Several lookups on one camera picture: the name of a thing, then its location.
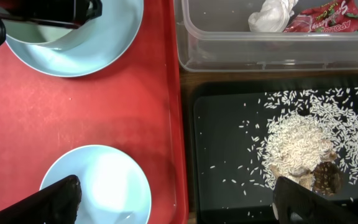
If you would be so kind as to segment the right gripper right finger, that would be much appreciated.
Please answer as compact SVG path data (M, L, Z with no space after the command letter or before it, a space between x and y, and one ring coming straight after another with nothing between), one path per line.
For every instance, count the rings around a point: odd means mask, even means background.
M273 190L273 213L280 224L358 223L358 216L314 194L294 181L279 177Z

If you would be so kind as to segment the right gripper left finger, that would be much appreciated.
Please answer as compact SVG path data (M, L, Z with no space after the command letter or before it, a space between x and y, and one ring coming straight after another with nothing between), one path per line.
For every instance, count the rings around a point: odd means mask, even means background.
M0 224L74 224L81 203L81 184L69 175L0 211Z

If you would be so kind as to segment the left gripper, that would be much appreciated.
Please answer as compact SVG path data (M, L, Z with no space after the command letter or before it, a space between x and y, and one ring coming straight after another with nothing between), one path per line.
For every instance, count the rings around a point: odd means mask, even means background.
M101 0L0 0L0 19L77 29L102 15Z

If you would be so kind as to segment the green bowl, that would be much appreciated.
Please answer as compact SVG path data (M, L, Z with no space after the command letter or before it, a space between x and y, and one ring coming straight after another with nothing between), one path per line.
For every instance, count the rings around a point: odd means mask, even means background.
M23 44L36 45L53 50L68 50L86 41L95 28L89 21L77 29L53 27L25 22L3 20L7 36Z

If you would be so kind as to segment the light blue plate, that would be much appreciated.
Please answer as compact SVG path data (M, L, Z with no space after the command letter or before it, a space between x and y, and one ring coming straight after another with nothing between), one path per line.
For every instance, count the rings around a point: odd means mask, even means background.
M93 19L90 37L68 50L23 44L10 37L12 52L38 72L55 77L80 77L97 72L116 61L131 45L144 14L143 0L102 0L102 15Z

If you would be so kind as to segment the small light blue bowl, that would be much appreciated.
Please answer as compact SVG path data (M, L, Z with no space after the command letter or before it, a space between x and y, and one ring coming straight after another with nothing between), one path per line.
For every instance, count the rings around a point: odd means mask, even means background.
M148 223L150 185L144 171L126 153L104 145L73 149L52 164L40 189L69 175L79 178L82 190L76 224Z

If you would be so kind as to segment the food scraps and rice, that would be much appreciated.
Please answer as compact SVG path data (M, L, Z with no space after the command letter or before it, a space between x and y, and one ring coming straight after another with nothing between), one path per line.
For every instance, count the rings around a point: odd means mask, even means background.
M277 179L286 177L331 200L348 183L339 163L339 150L334 145L334 129L344 124L333 120L333 116L345 111L318 99L312 101L312 107L321 108L327 118L296 111L268 122L262 167L272 191Z

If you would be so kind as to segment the white napkin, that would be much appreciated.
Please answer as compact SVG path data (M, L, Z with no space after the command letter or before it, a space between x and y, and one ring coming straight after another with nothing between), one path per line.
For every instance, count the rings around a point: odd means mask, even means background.
M251 32L283 32L294 15L298 0L265 0L259 12L248 18Z

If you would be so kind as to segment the red snack wrapper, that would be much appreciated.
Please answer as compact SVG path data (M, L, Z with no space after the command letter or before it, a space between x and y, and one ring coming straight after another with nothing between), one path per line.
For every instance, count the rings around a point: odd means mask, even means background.
M305 9L284 32L358 32L358 8L354 0L334 0Z

